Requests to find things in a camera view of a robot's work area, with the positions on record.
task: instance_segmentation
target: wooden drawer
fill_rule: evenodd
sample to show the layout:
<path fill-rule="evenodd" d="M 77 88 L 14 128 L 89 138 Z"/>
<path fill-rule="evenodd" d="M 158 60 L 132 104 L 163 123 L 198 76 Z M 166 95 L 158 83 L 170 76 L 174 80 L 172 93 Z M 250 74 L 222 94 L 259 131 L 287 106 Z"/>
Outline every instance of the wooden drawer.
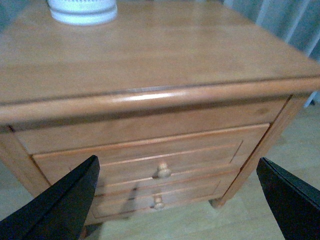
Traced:
<path fill-rule="evenodd" d="M 185 179 L 192 175 L 190 172 L 205 168 L 240 169 L 268 127 L 269 124 L 261 124 L 38 154 L 33 159 L 54 184 L 83 160 L 97 155 L 100 162 L 97 191 L 111 193 L 130 189 L 133 184 L 143 187 L 163 183 L 163 179 L 155 177 L 161 163 L 166 163 L 172 172 L 165 181 Z"/>
<path fill-rule="evenodd" d="M 180 205 L 196 198 L 219 198 L 226 192 L 236 175 L 237 173 L 233 172 L 152 188 L 133 189 L 120 195 L 96 196 L 91 212 L 99 219 L 136 210 L 153 209 L 155 198 L 158 197 L 162 198 L 164 209 L 166 205 Z"/>
<path fill-rule="evenodd" d="M 29 154 L 271 123 L 286 99 L 197 105 L 127 114 L 14 125 Z"/>

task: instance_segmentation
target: white container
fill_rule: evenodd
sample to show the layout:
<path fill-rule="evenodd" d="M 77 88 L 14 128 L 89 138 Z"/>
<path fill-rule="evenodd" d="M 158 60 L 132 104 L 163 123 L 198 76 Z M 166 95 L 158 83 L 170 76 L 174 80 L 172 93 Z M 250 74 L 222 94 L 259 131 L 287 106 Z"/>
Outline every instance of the white container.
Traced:
<path fill-rule="evenodd" d="M 97 25 L 117 17 L 116 0 L 47 0 L 52 17 L 71 25 Z"/>

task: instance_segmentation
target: laminate floor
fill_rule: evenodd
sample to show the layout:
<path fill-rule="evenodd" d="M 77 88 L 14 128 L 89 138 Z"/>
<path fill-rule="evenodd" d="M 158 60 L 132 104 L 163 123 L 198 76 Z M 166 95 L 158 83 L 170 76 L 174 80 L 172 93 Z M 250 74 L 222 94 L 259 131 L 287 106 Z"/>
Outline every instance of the laminate floor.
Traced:
<path fill-rule="evenodd" d="M 320 104 L 300 111 L 266 155 L 320 189 Z M 0 220 L 32 199 L 0 162 Z M 207 201 L 91 226 L 88 240 L 283 240 L 257 174 L 221 209 Z"/>

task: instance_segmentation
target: wooden knob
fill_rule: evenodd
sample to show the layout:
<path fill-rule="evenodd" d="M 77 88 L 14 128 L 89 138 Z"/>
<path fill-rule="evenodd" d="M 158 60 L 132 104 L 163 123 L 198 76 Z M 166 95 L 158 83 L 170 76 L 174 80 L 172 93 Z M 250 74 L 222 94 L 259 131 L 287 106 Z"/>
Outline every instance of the wooden knob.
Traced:
<path fill-rule="evenodd" d="M 168 165 L 163 162 L 158 166 L 158 178 L 165 179 L 171 176 L 171 170 L 168 168 Z"/>
<path fill-rule="evenodd" d="M 154 209 L 155 210 L 160 210 L 165 207 L 165 204 L 162 202 L 162 197 L 161 196 L 156 196 L 154 198 Z"/>

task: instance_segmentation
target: white curtain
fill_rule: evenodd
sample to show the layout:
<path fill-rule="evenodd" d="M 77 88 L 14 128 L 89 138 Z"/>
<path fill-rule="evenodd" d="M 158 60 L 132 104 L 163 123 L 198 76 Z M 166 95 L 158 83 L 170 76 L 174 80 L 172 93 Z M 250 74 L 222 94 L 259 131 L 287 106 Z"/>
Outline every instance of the white curtain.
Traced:
<path fill-rule="evenodd" d="M 320 63 L 320 0 L 221 0 Z M 320 91 L 311 100 L 320 100 Z"/>

